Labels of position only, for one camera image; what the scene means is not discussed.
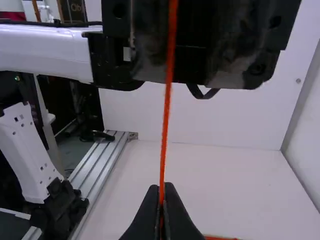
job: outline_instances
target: orange wire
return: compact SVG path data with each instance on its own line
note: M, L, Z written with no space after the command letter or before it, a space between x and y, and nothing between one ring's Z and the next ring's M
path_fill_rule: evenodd
M165 167L166 152L168 141L168 125L170 115L171 88L174 78L175 67L175 50L176 50L176 33L177 33L177 11L178 0L169 0L169 24L168 24L168 42L166 56L166 76L165 76L165 95L163 109L162 125L162 143L160 158L160 181L159 181L159 203L162 206L165 198Z

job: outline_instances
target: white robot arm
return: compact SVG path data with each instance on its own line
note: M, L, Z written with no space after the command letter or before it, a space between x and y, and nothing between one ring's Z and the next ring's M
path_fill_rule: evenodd
M84 32L101 26L62 28L0 24L0 71L37 73L93 83Z

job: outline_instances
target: black cable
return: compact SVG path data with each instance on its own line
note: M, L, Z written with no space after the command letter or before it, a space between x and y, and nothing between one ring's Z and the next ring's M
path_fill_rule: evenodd
M203 94L197 84L187 83L186 86L196 99L201 100L211 99L220 90L220 88L211 88L206 94Z
M8 25L27 25L27 26L40 26L40 27L52 27L52 28L86 28L89 26L103 25L102 21L88 21L88 22L76 22L76 23L62 23L58 19L54 19L54 22L35 22L35 21L11 21L0 20L0 24Z

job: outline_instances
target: black bracket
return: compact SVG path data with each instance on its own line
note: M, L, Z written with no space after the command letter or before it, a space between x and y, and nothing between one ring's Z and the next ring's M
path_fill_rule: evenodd
M31 212L30 224L40 228L46 240L66 240L86 214L87 198L73 189L69 181L54 179L47 187L49 196L44 204L36 204Z

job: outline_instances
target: floor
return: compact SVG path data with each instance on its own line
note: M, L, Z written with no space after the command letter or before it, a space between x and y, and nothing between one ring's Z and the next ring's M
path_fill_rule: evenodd
M158 183L159 156L159 142L128 143L79 240L119 239ZM320 239L320 214L279 151L170 143L165 178L203 234Z
M70 137L59 137L57 145L67 177L76 168L93 144L94 142L80 141L79 134L77 133Z

